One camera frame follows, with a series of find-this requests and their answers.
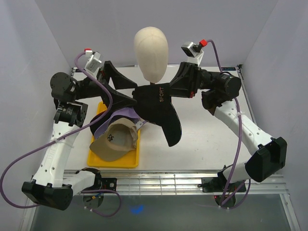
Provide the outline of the black cap gold R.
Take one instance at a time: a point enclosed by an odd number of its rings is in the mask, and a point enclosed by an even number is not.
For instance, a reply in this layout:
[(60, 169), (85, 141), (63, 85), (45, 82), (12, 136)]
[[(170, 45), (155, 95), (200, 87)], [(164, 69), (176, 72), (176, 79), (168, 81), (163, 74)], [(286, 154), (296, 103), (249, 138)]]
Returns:
[(135, 88), (132, 96), (137, 101), (135, 112), (143, 120), (160, 126), (168, 146), (172, 147), (181, 140), (182, 129), (170, 92), (168, 83), (153, 84)]

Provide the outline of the beige baseball cap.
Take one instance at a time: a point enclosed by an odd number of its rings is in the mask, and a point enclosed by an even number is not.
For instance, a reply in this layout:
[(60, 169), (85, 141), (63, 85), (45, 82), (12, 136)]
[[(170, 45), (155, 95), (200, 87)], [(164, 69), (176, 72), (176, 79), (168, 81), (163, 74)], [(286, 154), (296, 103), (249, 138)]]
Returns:
[(90, 150), (104, 161), (115, 161), (137, 148), (138, 133), (135, 124), (120, 118), (109, 125), (104, 134), (96, 138)]

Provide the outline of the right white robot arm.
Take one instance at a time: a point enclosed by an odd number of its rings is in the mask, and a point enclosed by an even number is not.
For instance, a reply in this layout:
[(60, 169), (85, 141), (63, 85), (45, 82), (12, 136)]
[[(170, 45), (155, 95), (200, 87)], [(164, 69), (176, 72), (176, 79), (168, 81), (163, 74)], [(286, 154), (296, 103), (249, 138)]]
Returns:
[(169, 85), (173, 97), (192, 98), (201, 90), (203, 108), (237, 135), (251, 155), (248, 161), (224, 166), (216, 177), (203, 181), (203, 192), (233, 192), (246, 180), (262, 182), (284, 168), (287, 142), (267, 134), (241, 112), (236, 101), (242, 86), (239, 77), (182, 62)]

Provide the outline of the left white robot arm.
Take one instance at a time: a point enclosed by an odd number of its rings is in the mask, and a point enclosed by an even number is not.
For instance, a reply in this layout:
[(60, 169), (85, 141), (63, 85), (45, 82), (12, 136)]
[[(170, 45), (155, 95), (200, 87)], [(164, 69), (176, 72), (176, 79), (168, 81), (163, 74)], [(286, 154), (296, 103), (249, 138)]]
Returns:
[(84, 120), (88, 105), (80, 100), (101, 97), (107, 107), (90, 122), (89, 128), (95, 133), (112, 113), (136, 104), (119, 90), (134, 89), (137, 84), (106, 61), (97, 74), (83, 80), (58, 72), (51, 77), (50, 87), (56, 106), (51, 140), (44, 146), (46, 152), (39, 169), (31, 181), (23, 183), (22, 192), (37, 205), (66, 210), (75, 194), (83, 190), (97, 192), (102, 188), (102, 178), (94, 168), (78, 171), (72, 180), (63, 179), (75, 139), (86, 128)]

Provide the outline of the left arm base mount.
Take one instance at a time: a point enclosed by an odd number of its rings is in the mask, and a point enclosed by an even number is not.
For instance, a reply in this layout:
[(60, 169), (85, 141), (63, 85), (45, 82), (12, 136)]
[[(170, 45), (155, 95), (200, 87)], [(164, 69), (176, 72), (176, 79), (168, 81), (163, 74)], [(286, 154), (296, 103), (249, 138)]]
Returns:
[(101, 184), (101, 189), (112, 190), (116, 192), (117, 178), (102, 178)]

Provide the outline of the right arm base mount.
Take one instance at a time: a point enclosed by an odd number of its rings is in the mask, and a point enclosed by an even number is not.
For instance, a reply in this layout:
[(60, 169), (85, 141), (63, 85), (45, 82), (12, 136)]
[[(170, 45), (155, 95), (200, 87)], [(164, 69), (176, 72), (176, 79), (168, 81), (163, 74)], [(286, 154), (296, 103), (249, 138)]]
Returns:
[[(238, 192), (243, 193), (246, 192), (246, 186), (243, 185), (240, 187), (241, 181), (237, 181), (235, 183), (230, 183), (228, 185), (227, 193), (232, 193), (236, 189), (239, 188)], [(205, 193), (216, 193), (216, 192), (223, 192), (225, 188), (225, 184), (223, 180), (219, 177), (204, 177), (201, 178), (201, 184), (198, 184), (198, 188), (202, 188), (202, 191)]]

